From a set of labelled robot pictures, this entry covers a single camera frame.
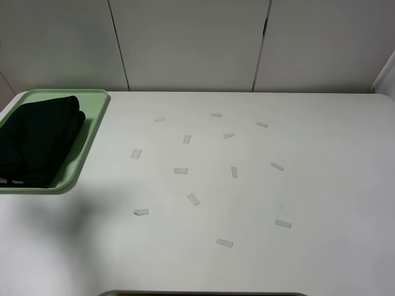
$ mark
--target table surface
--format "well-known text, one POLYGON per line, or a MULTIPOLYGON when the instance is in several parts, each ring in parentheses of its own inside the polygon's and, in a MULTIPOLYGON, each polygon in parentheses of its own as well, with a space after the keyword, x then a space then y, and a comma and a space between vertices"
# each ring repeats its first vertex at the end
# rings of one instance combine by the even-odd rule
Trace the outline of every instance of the table surface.
POLYGON ((392 295, 390 98, 109 94, 73 189, 0 195, 1 295, 392 295), (223 138, 230 133, 235 136, 223 138), (142 150, 139 159, 131 158, 133 149, 142 150), (231 167, 238 168, 237 179, 231 167), (201 201, 196 207, 187 198, 192 192, 201 201), (133 214, 144 208, 149 215, 133 214), (217 238, 232 241, 232 248, 217 238))

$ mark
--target folded black fabric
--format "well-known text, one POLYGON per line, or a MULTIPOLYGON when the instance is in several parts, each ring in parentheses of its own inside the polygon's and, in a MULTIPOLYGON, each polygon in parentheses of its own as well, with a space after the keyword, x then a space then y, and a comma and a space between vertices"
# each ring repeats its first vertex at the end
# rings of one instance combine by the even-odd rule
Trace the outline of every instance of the folded black fabric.
POLYGON ((0 128, 0 178, 8 180, 0 186, 47 187, 81 130, 79 109, 75 96, 17 108, 0 128))

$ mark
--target white cabinet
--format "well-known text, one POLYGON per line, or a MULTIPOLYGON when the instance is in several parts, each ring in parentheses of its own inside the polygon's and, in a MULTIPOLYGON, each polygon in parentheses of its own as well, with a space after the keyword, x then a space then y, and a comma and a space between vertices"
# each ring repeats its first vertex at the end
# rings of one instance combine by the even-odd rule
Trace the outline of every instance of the white cabinet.
POLYGON ((106 0, 1 0, 0 69, 16 93, 128 90, 106 0))
POLYGON ((268 0, 110 0, 131 90, 251 91, 268 0))
POLYGON ((394 0, 273 0, 255 91, 369 92, 395 49, 394 0))
POLYGON ((0 73, 0 112, 14 98, 14 93, 0 73))

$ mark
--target light green plastic tray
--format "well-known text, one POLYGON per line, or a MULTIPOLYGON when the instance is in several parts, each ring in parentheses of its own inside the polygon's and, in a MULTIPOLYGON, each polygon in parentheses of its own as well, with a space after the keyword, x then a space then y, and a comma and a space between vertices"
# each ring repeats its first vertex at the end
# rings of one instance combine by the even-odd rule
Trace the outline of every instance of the light green plastic tray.
POLYGON ((76 96, 80 110, 86 119, 72 149, 48 188, 1 188, 0 193, 12 194, 60 194, 70 189, 78 179, 83 163, 88 155, 94 136, 109 103, 109 96, 102 89, 36 89, 26 92, 0 121, 0 127, 19 106, 58 97, 76 96))

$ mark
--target tape piece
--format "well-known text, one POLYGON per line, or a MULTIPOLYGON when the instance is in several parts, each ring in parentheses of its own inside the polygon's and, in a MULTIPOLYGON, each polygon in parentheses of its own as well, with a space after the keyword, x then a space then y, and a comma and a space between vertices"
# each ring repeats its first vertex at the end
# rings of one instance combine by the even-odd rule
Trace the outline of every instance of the tape piece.
POLYGON ((233 246, 233 242, 230 242, 230 241, 225 240, 225 239, 217 239, 217 244, 224 245, 224 246, 229 247, 229 248, 232 248, 232 246, 233 246))
POLYGON ((224 134, 223 135, 223 138, 224 139, 228 139, 228 138, 230 138, 230 137, 233 137, 235 134, 224 134))
POLYGON ((235 166, 232 167, 232 176, 233 176, 234 178, 236 178, 236 179, 238 178, 238 177, 237 177, 237 167, 235 167, 235 166))
POLYGON ((279 165, 275 164, 274 162, 272 162, 271 166, 272 166, 272 167, 275 167, 276 169, 278 169, 278 170, 280 170, 280 171, 283 171, 283 170, 284 170, 284 168, 283 168, 282 166, 279 166, 279 165))
POLYGON ((187 174, 188 169, 187 168, 175 168, 174 173, 175 174, 187 174))
POLYGON ((267 128, 268 127, 268 125, 266 125, 265 123, 262 123, 262 122, 257 122, 257 125, 259 125, 259 126, 261 126, 263 128, 267 128))
POLYGON ((291 228, 291 223, 276 219, 276 222, 274 222, 274 224, 282 226, 282 227, 288 227, 291 228))
POLYGON ((184 136, 184 144, 189 144, 189 141, 191 140, 191 135, 190 134, 186 134, 184 136))
POLYGON ((131 153, 131 158, 138 159, 140 157, 142 150, 135 149, 131 153))
POLYGON ((147 208, 143 209, 143 210, 135 210, 134 214, 136 216, 143 216, 143 215, 148 215, 149 210, 147 208))
POLYGON ((187 195, 187 198, 189 198, 189 200, 194 206, 200 205, 200 200, 198 200, 198 198, 193 193, 187 195))

